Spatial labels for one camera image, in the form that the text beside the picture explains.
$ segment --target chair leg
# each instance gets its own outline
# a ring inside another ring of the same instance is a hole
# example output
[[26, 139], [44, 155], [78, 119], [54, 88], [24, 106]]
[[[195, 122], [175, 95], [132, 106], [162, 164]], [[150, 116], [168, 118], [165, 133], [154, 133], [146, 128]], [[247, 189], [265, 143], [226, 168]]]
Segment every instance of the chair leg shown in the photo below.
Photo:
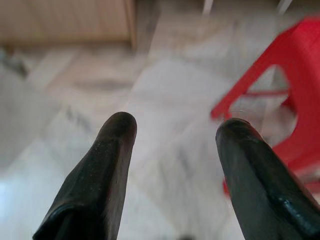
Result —
[[281, 0], [278, 4], [277, 11], [280, 15], [284, 14], [286, 10], [289, 8], [291, 2], [293, 0]]
[[214, 3], [214, 0], [204, 0], [204, 6], [203, 6], [203, 15], [209, 15], [212, 9], [212, 5]]

